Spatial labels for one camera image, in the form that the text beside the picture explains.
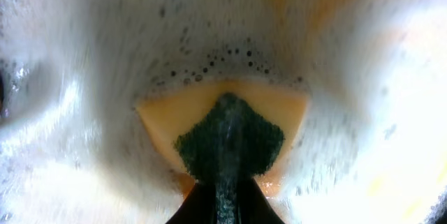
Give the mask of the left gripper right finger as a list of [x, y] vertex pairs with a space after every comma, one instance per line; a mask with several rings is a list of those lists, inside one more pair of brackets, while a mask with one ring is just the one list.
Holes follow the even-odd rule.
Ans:
[[237, 185], [237, 224], [284, 224], [254, 179]]

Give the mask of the green yellow sponge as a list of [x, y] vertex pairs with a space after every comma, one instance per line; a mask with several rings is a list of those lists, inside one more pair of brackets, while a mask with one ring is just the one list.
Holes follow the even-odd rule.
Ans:
[[217, 223], [236, 223], [237, 185], [254, 179], [277, 191], [308, 97], [273, 84], [199, 84], [141, 102], [136, 110], [155, 149], [179, 172], [184, 197], [215, 186]]

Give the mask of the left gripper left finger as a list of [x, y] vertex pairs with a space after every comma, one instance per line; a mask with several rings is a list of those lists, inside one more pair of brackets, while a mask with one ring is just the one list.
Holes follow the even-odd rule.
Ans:
[[166, 224], [216, 224], [216, 188], [196, 183]]

